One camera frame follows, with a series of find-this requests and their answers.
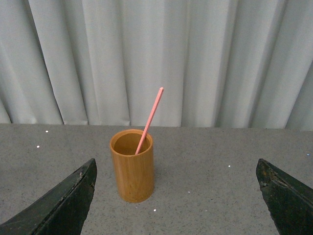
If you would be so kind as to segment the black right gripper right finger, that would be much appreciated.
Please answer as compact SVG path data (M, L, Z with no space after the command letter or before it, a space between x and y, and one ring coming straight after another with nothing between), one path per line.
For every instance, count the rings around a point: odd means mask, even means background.
M313 233L313 189L259 159L256 176L270 216L281 235Z

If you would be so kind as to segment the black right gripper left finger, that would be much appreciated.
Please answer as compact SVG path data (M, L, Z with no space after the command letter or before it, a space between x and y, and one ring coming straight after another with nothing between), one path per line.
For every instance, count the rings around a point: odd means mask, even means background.
M94 158L0 226L2 235L79 235L94 196Z

